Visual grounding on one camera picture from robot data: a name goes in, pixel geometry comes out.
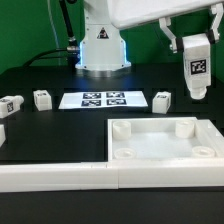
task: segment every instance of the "white panel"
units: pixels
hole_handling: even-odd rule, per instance
[[[223,0],[107,0],[112,24],[119,28],[138,26],[162,17],[195,11]]]

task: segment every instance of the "white tray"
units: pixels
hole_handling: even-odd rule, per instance
[[[174,134],[182,120],[194,122],[193,138]],[[209,120],[128,119],[126,140],[113,138],[116,121],[108,120],[108,162],[0,166],[0,192],[224,186],[224,138]],[[213,149],[215,156],[192,156],[198,145]],[[114,156],[124,147],[133,150],[133,158]]]
[[[152,22],[167,16],[176,16],[223,0],[107,0],[112,24],[125,29]]]

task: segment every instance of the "circular hole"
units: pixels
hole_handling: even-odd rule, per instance
[[[215,154],[215,150],[205,146],[196,146],[192,149],[193,157],[210,158],[215,157]]]
[[[136,157],[136,152],[133,149],[121,148],[114,152],[116,159],[133,159]]]

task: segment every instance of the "white plastic frame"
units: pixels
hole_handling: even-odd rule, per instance
[[[134,132],[167,132],[180,120],[186,118],[126,121]],[[224,186],[223,136],[209,120],[187,120],[195,122],[198,141],[213,148],[216,157],[113,159],[112,124],[118,120],[108,120],[108,162],[0,166],[0,192]]]

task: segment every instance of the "black cable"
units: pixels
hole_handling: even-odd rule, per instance
[[[34,56],[33,58],[31,58],[26,63],[24,63],[23,67],[29,67],[34,61],[38,60],[39,58],[41,58],[44,55],[48,55],[48,54],[52,54],[52,53],[56,53],[56,52],[62,52],[62,51],[66,51],[67,52],[67,49],[66,48],[58,48],[58,49],[42,52],[42,53]]]
[[[72,30],[72,25],[71,25],[71,21],[70,21],[69,15],[68,15],[68,9],[67,9],[65,0],[59,0],[59,3],[60,3],[62,14],[63,14],[63,17],[64,17],[68,37],[70,37],[70,38],[74,37],[73,30]]]
[[[42,60],[42,59],[56,59],[56,58],[68,58],[68,55],[66,55],[66,56],[41,57],[41,58],[38,58],[37,60]]]

